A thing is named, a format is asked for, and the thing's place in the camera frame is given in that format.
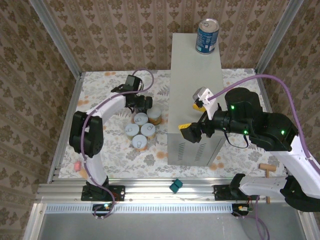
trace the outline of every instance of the cable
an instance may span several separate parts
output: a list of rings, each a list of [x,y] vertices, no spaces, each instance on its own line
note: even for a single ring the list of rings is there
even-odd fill
[[[250,219],[255,219],[255,224],[256,224],[256,228],[258,230],[259,236],[261,238],[261,240],[264,240],[264,236],[259,228],[259,223],[263,226],[264,230],[266,231],[266,235],[267,235],[267,240],[270,240],[270,232],[269,229],[267,227],[267,225],[265,224],[265,222],[258,217],[258,201],[259,201],[260,196],[257,196],[256,200],[255,200],[255,216],[250,216],[250,215],[246,215],[246,216],[242,216],[241,214],[239,214],[238,212],[234,211],[233,214],[238,215],[239,217],[242,217],[243,219],[245,218],[250,218]]]
[[[98,184],[98,183],[96,182],[96,180],[92,177],[92,175],[91,175],[90,172],[89,172],[89,169],[88,169],[88,166],[87,166],[87,157],[86,157],[86,154],[85,154],[85,146],[84,146],[86,127],[87,127],[87,124],[88,124],[88,121],[89,121],[90,117],[91,117],[97,110],[99,110],[104,104],[106,104],[107,102],[109,102],[110,100],[112,100],[112,99],[114,99],[114,98],[116,98],[116,97],[125,95],[125,94],[138,94],[138,93],[143,93],[143,92],[148,91],[148,90],[152,87],[152,85],[153,85],[154,82],[155,82],[155,77],[154,77],[154,75],[152,74],[152,72],[151,72],[150,70],[146,69],[146,68],[139,68],[139,69],[135,70],[132,75],[135,75],[135,73],[137,73],[138,71],[147,71],[148,73],[150,73],[150,75],[151,75],[151,77],[152,77],[152,82],[151,82],[150,86],[148,86],[146,89],[143,89],[143,90],[121,92],[121,93],[115,94],[115,95],[107,98],[107,99],[104,100],[102,103],[100,103],[92,112],[90,112],[90,113],[87,115],[87,117],[86,117],[86,119],[84,120],[84,123],[83,123],[82,132],[81,132],[81,139],[80,139],[80,149],[81,149],[82,157],[83,157],[83,159],[84,159],[84,169],[85,169],[86,173],[88,174],[88,177],[91,179],[91,181],[92,181],[96,186],[98,186],[99,188],[107,191],[107,192],[111,195],[111,197],[112,197],[112,205],[111,205],[111,207],[110,207],[109,212],[108,212],[105,216],[100,217],[100,219],[105,219],[105,218],[107,218],[107,217],[110,216],[110,214],[111,214],[111,212],[112,212],[112,210],[113,210],[113,208],[114,208],[114,206],[115,206],[116,200],[115,200],[115,196],[112,194],[112,192],[111,192],[109,189],[107,189],[106,187]]]
[[[302,145],[304,154],[307,157],[309,163],[312,165],[312,167],[320,175],[320,168],[310,158],[311,156],[310,156],[307,144],[306,144],[305,135],[304,135],[304,132],[302,131],[302,127],[301,127],[301,124],[299,122],[298,115],[297,115],[297,112],[296,112],[296,109],[295,109],[295,104],[294,104],[294,101],[293,101],[293,99],[291,97],[289,88],[286,86],[286,84],[281,79],[277,78],[276,76],[272,76],[272,75],[268,75],[268,74],[258,74],[258,75],[254,75],[254,76],[249,76],[249,77],[246,77],[246,78],[244,78],[242,80],[239,80],[239,81],[235,82],[234,84],[231,84],[230,86],[226,87],[225,89],[223,89],[222,91],[218,92],[217,94],[209,97],[208,101],[211,101],[211,100],[219,97],[220,95],[224,94],[225,92],[229,91],[230,89],[233,89],[235,86],[238,86],[238,85],[243,84],[243,83],[245,83],[245,82],[247,82],[249,80],[257,79],[257,78],[267,78],[267,79],[275,80],[278,83],[280,83],[281,86],[283,87],[283,89],[284,89],[284,91],[285,91],[285,93],[286,93],[286,95],[287,95],[287,97],[289,99],[290,107],[291,107],[291,110],[292,110],[292,115],[293,115],[294,121],[296,123],[296,126],[298,128],[299,138],[300,138],[300,141],[301,141],[301,145]]]

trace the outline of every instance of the table surface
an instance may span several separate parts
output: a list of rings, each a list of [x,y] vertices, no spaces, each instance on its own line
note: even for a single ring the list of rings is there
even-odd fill
[[[87,72],[78,100],[77,111],[87,111],[106,98],[110,90],[123,84],[131,71]],[[224,143],[210,167],[168,165],[168,111],[170,91],[170,70],[153,71],[155,82],[144,95],[153,97],[153,104],[162,109],[162,122],[156,127],[156,138],[148,142],[145,152],[133,149],[131,141],[125,136],[124,127],[132,121],[129,109],[123,109],[113,115],[103,126],[104,143],[101,150],[102,164],[110,178],[182,178],[182,177],[233,177],[237,173],[263,177],[265,172],[258,169],[260,163],[276,165],[271,176],[285,176],[284,166],[269,152],[250,144],[246,149],[232,147]],[[223,69],[224,87],[243,78],[254,75],[253,69]],[[147,72],[138,72],[145,88],[151,83]],[[240,85],[258,93],[263,110],[266,111],[262,94],[256,80]],[[231,134],[230,141],[236,146],[245,146],[242,135]],[[82,161],[80,154],[66,147],[61,163],[59,178],[81,178],[74,164]]]

